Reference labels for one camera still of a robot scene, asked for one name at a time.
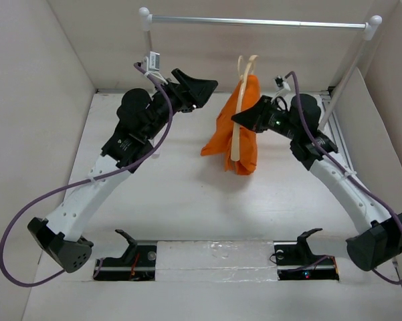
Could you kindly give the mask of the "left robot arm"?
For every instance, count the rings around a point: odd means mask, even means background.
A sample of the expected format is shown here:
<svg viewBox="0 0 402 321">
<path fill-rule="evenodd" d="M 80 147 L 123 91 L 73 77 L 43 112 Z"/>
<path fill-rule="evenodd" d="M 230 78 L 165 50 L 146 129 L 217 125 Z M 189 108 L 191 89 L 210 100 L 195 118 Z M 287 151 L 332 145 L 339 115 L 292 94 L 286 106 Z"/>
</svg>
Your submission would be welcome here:
<svg viewBox="0 0 402 321">
<path fill-rule="evenodd" d="M 67 273 L 80 269 L 90 258 L 93 244 L 82 234 L 91 217 L 113 190 L 152 153 L 153 139 L 169 131 L 169 118 L 178 112 L 202 108 L 218 86 L 216 80 L 192 78 L 176 68 L 174 81 L 127 91 L 116 112 L 118 124 L 88 174 L 45 218 L 34 217 L 27 228 L 37 244 Z"/>
</svg>

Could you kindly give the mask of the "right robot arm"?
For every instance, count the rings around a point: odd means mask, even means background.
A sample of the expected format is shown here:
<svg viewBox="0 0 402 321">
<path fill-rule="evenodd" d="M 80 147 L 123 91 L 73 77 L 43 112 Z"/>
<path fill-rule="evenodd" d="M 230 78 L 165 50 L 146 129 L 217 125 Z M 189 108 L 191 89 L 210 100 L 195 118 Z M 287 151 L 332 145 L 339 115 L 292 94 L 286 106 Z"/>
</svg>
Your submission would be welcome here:
<svg viewBox="0 0 402 321">
<path fill-rule="evenodd" d="M 272 130 L 290 139 L 290 150 L 307 171 L 320 180 L 342 205 L 358 234 L 346 240 L 351 261 L 363 271 L 402 253 L 402 213 L 392 215 L 349 171 L 335 143 L 317 129 L 321 109 L 308 94 L 281 108 L 277 99 L 262 96 L 232 120 L 256 133 Z"/>
</svg>

